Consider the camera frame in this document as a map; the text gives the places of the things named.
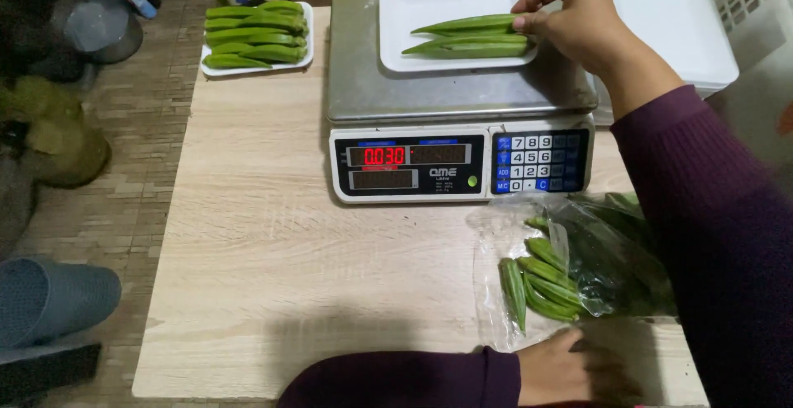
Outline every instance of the light wood table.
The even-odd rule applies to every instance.
[[[322,109],[330,8],[315,13],[307,72],[198,74],[135,396],[275,399],[339,353],[479,344],[477,231],[466,217],[481,205],[344,206],[333,196]],[[630,190],[608,132],[595,155],[590,189]],[[603,336],[636,359],[649,403],[704,403],[678,326],[648,326],[636,342],[625,332],[641,328],[613,329]]]

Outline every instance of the hand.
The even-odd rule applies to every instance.
[[[541,11],[557,0],[519,0],[512,23],[521,33],[548,38],[560,52],[599,76],[615,119],[679,88],[683,81],[622,22],[612,0],[561,0],[562,9]]]
[[[578,329],[561,330],[544,342],[517,352],[520,362],[519,406],[564,402],[615,405],[641,395],[622,372],[620,358],[602,348],[584,348]]]

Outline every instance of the brand logo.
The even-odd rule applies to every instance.
[[[430,170],[430,176],[432,177],[455,177],[456,175],[456,168],[432,168]]]

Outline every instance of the scale platform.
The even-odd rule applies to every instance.
[[[389,71],[378,0],[333,0],[327,116],[343,202],[453,202],[589,182],[598,99],[550,44],[527,66]]]

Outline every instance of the scale keypad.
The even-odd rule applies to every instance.
[[[587,129],[497,133],[492,139],[491,192],[584,189]]]

